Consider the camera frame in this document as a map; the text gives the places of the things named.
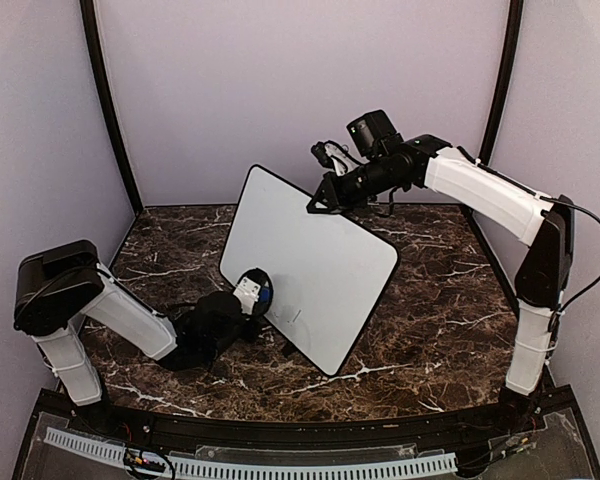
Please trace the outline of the blue whiteboard eraser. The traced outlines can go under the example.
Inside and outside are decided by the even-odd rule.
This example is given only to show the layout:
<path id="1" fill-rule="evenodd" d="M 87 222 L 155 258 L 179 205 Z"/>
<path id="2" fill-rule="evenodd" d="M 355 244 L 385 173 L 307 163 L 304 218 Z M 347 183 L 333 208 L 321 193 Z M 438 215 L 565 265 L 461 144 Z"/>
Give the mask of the blue whiteboard eraser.
<path id="1" fill-rule="evenodd" d="M 272 295 L 273 295 L 273 290 L 272 287 L 267 284 L 267 285 L 263 285 L 259 291 L 259 309 L 262 313 L 266 313 L 272 303 Z"/>

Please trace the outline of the white whiteboard black frame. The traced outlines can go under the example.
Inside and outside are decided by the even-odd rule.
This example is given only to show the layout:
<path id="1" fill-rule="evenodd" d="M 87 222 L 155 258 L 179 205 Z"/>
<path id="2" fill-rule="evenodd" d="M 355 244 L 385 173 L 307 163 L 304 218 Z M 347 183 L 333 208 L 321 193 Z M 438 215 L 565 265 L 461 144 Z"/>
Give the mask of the white whiteboard black frame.
<path id="1" fill-rule="evenodd" d="M 370 319 L 399 253 L 342 215 L 310 214 L 310 197 L 252 166 L 219 262 L 231 284 L 247 270 L 273 283 L 267 320 L 328 376 L 341 369 Z"/>

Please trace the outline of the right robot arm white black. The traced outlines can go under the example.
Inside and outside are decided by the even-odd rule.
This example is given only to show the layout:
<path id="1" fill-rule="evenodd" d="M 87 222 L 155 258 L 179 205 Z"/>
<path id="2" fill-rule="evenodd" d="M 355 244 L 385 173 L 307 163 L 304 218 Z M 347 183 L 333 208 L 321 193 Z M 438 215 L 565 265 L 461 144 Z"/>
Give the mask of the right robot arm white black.
<path id="1" fill-rule="evenodd" d="M 531 395 L 555 347 L 573 260 L 571 200 L 534 191 L 434 135 L 406 140 L 382 110 L 353 120 L 347 131 L 359 159 L 331 140 L 311 148 L 326 172 L 306 206 L 308 213 L 340 214 L 367 206 L 380 194 L 418 187 L 461 202 L 527 246 L 514 279 L 518 328 L 505 387 Z"/>

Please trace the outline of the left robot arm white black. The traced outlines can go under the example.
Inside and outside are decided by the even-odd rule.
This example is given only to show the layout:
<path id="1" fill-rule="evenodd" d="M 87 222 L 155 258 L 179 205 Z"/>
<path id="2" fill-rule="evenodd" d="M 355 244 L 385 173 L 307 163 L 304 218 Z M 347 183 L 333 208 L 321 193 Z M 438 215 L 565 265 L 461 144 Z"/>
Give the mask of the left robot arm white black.
<path id="1" fill-rule="evenodd" d="M 274 290 L 261 269 L 243 273 L 230 292 L 182 303 L 170 318 L 132 294 L 100 262 L 96 246 L 79 240 L 24 258 L 18 267 L 14 328 L 29 336 L 64 385 L 81 417 L 100 436 L 121 427 L 102 380 L 72 322 L 88 317 L 170 371 L 211 365 L 271 307 Z"/>

